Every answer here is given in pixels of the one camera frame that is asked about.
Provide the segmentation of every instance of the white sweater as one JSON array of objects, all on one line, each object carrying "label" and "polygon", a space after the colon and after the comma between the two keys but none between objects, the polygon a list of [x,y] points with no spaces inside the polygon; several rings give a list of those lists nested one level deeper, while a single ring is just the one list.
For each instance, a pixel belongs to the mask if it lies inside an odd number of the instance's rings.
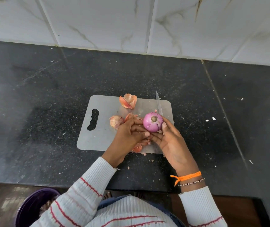
[{"label": "white sweater", "polygon": [[[127,196],[97,211],[116,169],[102,157],[60,195],[32,227],[176,226],[169,216],[145,201]],[[227,226],[208,187],[179,194],[191,227]]]}]

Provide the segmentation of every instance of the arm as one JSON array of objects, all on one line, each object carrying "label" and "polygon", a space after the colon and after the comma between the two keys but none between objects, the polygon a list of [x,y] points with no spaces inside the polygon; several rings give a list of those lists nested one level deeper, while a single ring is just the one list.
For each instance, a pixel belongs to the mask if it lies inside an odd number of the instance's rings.
[{"label": "arm", "polygon": [[117,134],[104,154],[82,175],[69,190],[60,195],[35,221],[32,227],[82,227],[95,216],[104,190],[117,167],[129,151],[150,135],[140,127],[142,121],[129,120]]},{"label": "arm", "polygon": [[[180,132],[168,119],[163,118],[163,120],[163,134],[153,133],[151,139],[160,146],[179,177],[198,172],[197,163]],[[181,181],[180,184],[191,183],[201,178],[199,176]],[[204,181],[194,185],[181,186],[181,192],[179,197],[186,212],[189,226],[227,226]]]}]

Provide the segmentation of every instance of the purple bucket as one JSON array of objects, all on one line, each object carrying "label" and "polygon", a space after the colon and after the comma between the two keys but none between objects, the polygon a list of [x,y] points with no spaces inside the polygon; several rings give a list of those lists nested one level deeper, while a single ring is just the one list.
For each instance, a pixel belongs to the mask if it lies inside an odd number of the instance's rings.
[{"label": "purple bucket", "polygon": [[43,188],[30,194],[17,210],[16,227],[29,227],[39,218],[39,209],[60,193],[52,188]]}]

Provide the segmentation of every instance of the orange string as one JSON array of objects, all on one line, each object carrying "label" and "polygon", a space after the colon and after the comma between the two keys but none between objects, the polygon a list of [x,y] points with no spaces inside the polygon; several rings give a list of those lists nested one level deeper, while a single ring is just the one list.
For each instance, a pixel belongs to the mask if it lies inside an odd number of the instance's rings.
[{"label": "orange string", "polygon": [[177,180],[175,182],[175,186],[180,181],[185,181],[185,180],[195,178],[195,177],[198,177],[198,176],[201,176],[201,171],[198,171],[197,173],[194,173],[194,174],[188,174],[188,175],[185,175],[185,176],[182,176],[182,177],[177,177],[175,175],[170,175],[170,177],[172,177],[172,178],[177,178]]}]

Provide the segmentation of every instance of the person's left hand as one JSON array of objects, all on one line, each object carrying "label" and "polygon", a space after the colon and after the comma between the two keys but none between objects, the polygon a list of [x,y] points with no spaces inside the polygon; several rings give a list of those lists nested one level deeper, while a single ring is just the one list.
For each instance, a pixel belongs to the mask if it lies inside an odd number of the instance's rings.
[{"label": "person's left hand", "polygon": [[150,133],[140,125],[143,125],[142,120],[130,119],[118,128],[113,142],[102,155],[113,168],[122,163],[124,157],[137,143],[150,136]]}]

